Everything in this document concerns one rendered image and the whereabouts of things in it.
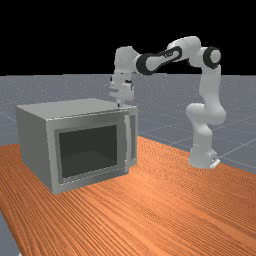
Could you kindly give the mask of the grey microwave oven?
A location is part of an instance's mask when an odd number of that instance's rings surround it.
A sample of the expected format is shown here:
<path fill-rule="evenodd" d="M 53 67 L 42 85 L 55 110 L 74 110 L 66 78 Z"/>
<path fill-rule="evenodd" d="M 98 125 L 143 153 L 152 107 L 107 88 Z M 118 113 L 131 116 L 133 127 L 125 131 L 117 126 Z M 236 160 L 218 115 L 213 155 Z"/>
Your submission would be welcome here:
<path fill-rule="evenodd" d="M 54 194 L 129 173 L 137 164 L 138 108 L 87 98 L 19 105 L 22 161 Z"/>

